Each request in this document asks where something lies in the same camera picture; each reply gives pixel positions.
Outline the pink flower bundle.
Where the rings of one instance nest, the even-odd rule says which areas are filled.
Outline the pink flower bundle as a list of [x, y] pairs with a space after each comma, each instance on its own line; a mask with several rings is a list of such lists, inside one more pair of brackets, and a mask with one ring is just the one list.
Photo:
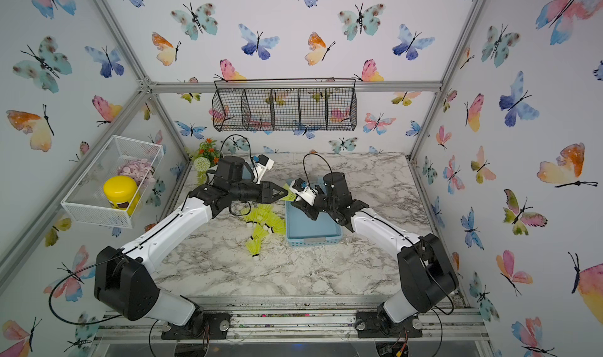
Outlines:
[[127, 176], [134, 180], [137, 186], [147, 186], [155, 183], [155, 169], [147, 159], [134, 159], [125, 162], [118, 168], [118, 176]]

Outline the light blue perforated storage box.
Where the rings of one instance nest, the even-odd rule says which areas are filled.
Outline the light blue perforated storage box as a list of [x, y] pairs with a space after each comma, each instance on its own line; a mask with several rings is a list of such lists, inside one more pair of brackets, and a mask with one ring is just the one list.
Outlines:
[[285, 223], [286, 239], [291, 247], [310, 247], [338, 244], [342, 240], [343, 231], [326, 213], [319, 213], [316, 220], [311, 220], [294, 204], [300, 203], [298, 197], [295, 201], [286, 201]]

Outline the yellow lidded jar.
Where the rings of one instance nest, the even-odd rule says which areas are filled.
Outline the yellow lidded jar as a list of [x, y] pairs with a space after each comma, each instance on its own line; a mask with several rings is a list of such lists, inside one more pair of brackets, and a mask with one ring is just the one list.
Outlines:
[[126, 211], [130, 217], [141, 198], [138, 186], [127, 176], [113, 176], [108, 179], [103, 191], [113, 208]]

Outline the yellow shuttlecock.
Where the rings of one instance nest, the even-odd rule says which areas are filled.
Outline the yellow shuttlecock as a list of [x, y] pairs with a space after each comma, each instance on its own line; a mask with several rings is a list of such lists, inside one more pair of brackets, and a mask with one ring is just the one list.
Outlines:
[[252, 258], [259, 258], [262, 248], [262, 241], [260, 239], [249, 240], [245, 246]]
[[266, 230], [262, 225], [256, 224], [251, 238], [254, 242], [262, 242], [268, 235], [268, 230]]
[[285, 235], [286, 223], [280, 217], [271, 217], [265, 222], [266, 230], [272, 234]]
[[294, 202], [298, 198], [298, 195], [291, 190], [288, 184], [284, 184], [283, 188], [287, 191], [287, 195], [282, 198], [283, 201]]
[[260, 222], [265, 222], [273, 215], [273, 207], [268, 204], [261, 204], [257, 207], [257, 219]]
[[245, 215], [243, 219], [245, 220], [246, 226], [248, 228], [254, 228], [256, 224], [258, 224], [260, 220], [260, 213], [258, 209], [252, 209], [249, 214]]

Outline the white pot with artificial plant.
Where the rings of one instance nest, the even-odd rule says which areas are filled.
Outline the white pot with artificial plant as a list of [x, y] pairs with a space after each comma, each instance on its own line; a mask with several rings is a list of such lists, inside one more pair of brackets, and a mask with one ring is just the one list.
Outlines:
[[207, 138], [199, 144], [199, 149], [193, 155], [193, 167], [197, 174], [197, 184], [202, 185], [208, 181], [208, 171], [218, 165], [222, 157], [218, 142]]

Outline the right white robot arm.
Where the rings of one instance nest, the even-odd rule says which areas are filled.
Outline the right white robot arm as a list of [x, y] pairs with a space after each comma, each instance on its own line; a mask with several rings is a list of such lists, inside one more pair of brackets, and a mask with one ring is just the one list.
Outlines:
[[364, 236], [397, 260], [400, 290], [376, 310], [379, 331], [388, 334], [418, 314], [436, 308], [459, 287], [444, 244], [434, 234], [420, 236], [403, 230], [354, 199], [344, 173], [328, 173], [323, 186], [298, 178], [290, 185], [293, 206], [316, 220], [327, 214], [338, 225]]

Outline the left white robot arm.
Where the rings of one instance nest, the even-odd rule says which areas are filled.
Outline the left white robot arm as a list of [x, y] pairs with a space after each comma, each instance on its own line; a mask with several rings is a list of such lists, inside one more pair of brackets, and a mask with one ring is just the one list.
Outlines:
[[193, 231], [209, 223], [234, 202], [272, 204], [287, 190], [264, 181], [274, 166], [268, 156], [246, 162], [241, 157], [219, 160], [213, 177], [188, 193], [185, 201], [141, 237], [97, 255], [94, 297], [121, 316], [165, 321], [198, 330], [201, 307], [182, 296], [160, 289], [152, 277], [163, 260]]

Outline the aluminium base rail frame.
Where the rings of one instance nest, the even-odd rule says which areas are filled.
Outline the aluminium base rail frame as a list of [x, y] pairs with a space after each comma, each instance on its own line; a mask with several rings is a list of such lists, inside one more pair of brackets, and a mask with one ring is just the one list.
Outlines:
[[93, 356], [392, 355], [496, 356], [479, 311], [443, 301], [436, 309], [386, 326], [385, 295], [192, 297], [204, 312], [207, 336], [110, 312], [94, 337]]

